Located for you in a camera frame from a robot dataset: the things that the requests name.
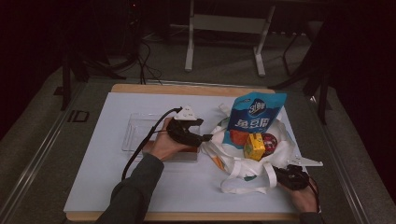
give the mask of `wooden table edge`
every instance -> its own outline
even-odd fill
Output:
[[[241,96],[252,91],[275,93],[273,90],[244,87],[218,86],[183,86],[183,85],[139,85],[115,84],[111,92],[150,93],[150,94],[180,94],[180,95],[213,95],[213,96]]]
[[[103,212],[68,212],[71,221],[95,221]],[[285,213],[146,213],[145,221],[265,221],[298,220],[297,214]]]

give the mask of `chip bag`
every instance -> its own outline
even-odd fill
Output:
[[[223,144],[243,149],[250,133],[265,133],[285,104],[286,96],[254,91],[236,98]]]

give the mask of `white stand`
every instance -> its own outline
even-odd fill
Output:
[[[194,0],[190,0],[190,24],[189,24],[189,45],[187,47],[186,72],[192,71],[192,60],[194,53],[193,33],[194,29],[215,30],[225,32],[239,32],[249,34],[260,34],[260,42],[254,50],[257,64],[257,71],[260,77],[265,76],[262,62],[262,46],[271,24],[275,12],[275,6],[271,6],[266,19],[236,18],[194,14]]]

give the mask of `dark background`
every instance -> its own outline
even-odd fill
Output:
[[[197,1],[196,9],[207,10],[210,3]],[[393,131],[396,10],[390,1],[340,3],[348,5],[329,15],[328,32],[319,40],[324,43],[321,50],[324,55],[331,54],[328,59],[334,64],[331,85],[336,88],[395,201],[392,161],[396,155]],[[145,4],[142,6],[145,9],[142,11],[143,24],[163,36],[167,36],[170,22],[188,23],[188,1],[147,0]],[[260,11],[254,6],[239,10],[236,4],[241,3],[225,5],[219,13],[260,17]],[[46,78],[61,66],[65,46],[68,46],[65,43],[95,55],[97,60],[105,60],[106,54],[125,55],[133,50],[129,38],[133,34],[125,31],[126,7],[126,1],[107,0],[2,1],[0,138],[18,119]],[[327,16],[323,8],[311,10],[308,7],[304,15],[294,15],[294,7],[281,7],[276,11],[271,26],[273,31],[300,32],[299,21]]]

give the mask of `juice box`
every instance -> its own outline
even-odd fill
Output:
[[[247,159],[259,161],[265,152],[261,133],[250,133],[244,145],[244,155]]]

